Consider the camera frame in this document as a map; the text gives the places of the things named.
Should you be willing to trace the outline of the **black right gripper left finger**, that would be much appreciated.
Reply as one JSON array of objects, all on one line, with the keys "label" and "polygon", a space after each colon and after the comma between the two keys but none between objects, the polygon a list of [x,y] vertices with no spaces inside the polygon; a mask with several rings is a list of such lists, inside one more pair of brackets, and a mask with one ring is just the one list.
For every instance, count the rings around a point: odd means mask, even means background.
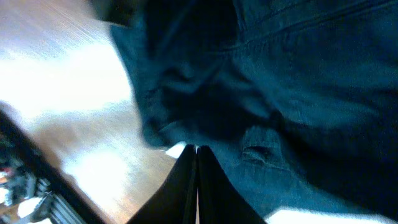
[{"label": "black right gripper left finger", "polygon": [[197,216],[197,152],[185,146],[164,183],[127,224],[194,224]]}]

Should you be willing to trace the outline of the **dark navy blue shorts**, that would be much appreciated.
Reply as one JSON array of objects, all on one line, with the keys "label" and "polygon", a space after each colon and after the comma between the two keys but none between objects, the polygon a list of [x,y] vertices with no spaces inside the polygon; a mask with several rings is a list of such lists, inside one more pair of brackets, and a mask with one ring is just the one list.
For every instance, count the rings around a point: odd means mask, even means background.
[{"label": "dark navy blue shorts", "polygon": [[92,1],[152,146],[209,146],[261,216],[397,219],[397,2]]}]

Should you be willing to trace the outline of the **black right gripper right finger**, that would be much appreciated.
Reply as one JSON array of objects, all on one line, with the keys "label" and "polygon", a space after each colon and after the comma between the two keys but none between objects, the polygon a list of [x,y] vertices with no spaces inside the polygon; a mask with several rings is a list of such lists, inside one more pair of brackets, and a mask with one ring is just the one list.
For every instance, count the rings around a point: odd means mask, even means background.
[{"label": "black right gripper right finger", "polygon": [[233,187],[208,146],[198,148],[197,167],[200,223],[266,223]]}]

